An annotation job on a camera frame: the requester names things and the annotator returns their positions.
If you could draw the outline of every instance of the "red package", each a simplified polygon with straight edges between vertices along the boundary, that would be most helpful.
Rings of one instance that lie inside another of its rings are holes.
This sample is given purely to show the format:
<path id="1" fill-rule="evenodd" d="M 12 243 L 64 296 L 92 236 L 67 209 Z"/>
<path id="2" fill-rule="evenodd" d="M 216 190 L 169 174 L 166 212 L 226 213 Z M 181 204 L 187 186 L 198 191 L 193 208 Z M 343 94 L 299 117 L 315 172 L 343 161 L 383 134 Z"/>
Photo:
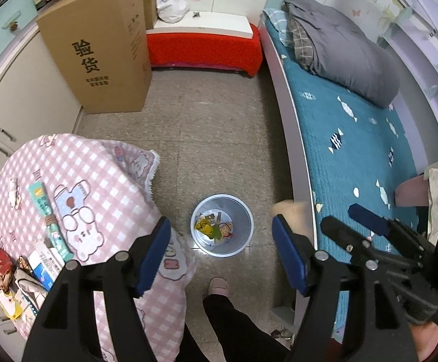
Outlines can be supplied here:
<path id="1" fill-rule="evenodd" d="M 10 256 L 3 248 L 0 248 L 0 289 L 8 292 L 13 277 L 15 266 Z"/>

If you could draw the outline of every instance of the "cardboard box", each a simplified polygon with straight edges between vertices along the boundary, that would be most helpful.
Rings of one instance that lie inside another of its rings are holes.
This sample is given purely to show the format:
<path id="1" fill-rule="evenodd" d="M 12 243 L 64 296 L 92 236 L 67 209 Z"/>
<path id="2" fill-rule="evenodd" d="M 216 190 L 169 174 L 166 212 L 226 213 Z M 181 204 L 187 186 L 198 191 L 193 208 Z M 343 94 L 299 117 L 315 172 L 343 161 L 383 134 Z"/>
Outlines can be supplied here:
<path id="1" fill-rule="evenodd" d="M 151 30 L 157 22 L 156 0 L 144 0 L 145 29 Z"/>
<path id="2" fill-rule="evenodd" d="M 143 0 L 60 0 L 36 21 L 87 113 L 142 110 L 152 76 Z"/>

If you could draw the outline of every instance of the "plaid cloth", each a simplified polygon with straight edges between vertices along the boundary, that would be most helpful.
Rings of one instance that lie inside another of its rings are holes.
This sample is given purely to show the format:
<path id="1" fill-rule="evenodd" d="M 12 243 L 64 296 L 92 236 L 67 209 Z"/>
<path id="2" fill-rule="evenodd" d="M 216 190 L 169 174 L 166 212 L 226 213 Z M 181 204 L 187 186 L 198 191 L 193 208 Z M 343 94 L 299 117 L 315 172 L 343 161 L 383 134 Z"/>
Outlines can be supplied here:
<path id="1" fill-rule="evenodd" d="M 309 71 L 314 60 L 313 43 L 304 27 L 281 9 L 266 8 L 263 12 L 278 31 L 281 43 L 287 48 L 293 48 L 298 63 Z"/>
<path id="2" fill-rule="evenodd" d="M 271 24 L 279 34 L 279 40 L 287 48 L 294 47 L 293 37 L 287 28 L 287 14 L 281 9 L 266 8 L 263 12 L 269 17 Z"/>
<path id="3" fill-rule="evenodd" d="M 294 56 L 304 70 L 311 70 L 314 60 L 313 43 L 304 27 L 294 17 L 290 17 L 288 27 L 294 43 Z"/>
<path id="4" fill-rule="evenodd" d="M 154 151 L 121 141 L 68 134 L 29 141 L 0 172 L 0 248 L 13 260 L 29 257 L 33 240 L 47 236 L 43 217 L 28 192 L 39 180 L 70 251 L 82 265 L 104 262 L 128 250 L 137 237 L 150 234 L 160 218 L 151 190 L 159 162 Z M 13 207 L 8 203 L 10 179 L 18 183 L 19 204 Z M 190 249 L 172 231 L 152 288 L 134 300 L 158 362 L 173 362 L 179 353 L 186 318 L 185 286 L 196 266 Z M 115 362 L 102 292 L 94 293 L 94 305 L 102 357 Z M 34 320 L 33 315 L 22 314 L 13 324 L 28 338 Z"/>

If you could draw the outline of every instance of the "blue bedsheet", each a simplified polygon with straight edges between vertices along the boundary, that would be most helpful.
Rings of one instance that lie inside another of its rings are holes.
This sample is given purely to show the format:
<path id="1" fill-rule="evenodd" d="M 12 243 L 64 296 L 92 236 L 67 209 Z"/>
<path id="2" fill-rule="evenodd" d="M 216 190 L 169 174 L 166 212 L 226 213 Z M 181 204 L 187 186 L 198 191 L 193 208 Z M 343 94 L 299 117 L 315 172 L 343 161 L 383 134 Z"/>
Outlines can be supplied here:
<path id="1" fill-rule="evenodd" d="M 396 207 L 394 202 L 395 188 L 417 175 L 397 112 L 382 110 L 345 87 L 304 71 L 293 49 L 281 44 L 268 19 L 266 27 L 282 58 L 298 113 L 314 192 L 319 249 L 339 261 L 350 260 L 350 255 L 320 230 L 321 220 L 329 215 L 370 236 L 369 230 L 349 218 L 348 207 L 353 203 L 415 228 L 415 208 Z M 394 251 L 383 237 L 374 236 L 373 244 Z M 344 325 L 347 309 L 348 295 L 342 292 L 337 328 Z"/>

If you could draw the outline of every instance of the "bag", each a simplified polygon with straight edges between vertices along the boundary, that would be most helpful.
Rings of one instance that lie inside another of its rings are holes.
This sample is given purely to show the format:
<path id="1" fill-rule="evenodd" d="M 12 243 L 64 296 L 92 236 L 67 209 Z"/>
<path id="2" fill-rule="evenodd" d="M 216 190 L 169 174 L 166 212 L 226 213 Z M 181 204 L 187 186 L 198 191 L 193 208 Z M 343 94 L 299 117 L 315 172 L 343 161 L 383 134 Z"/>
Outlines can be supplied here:
<path id="1" fill-rule="evenodd" d="M 188 12 L 184 0 L 157 0 L 157 16 L 167 23 L 176 23 Z"/>

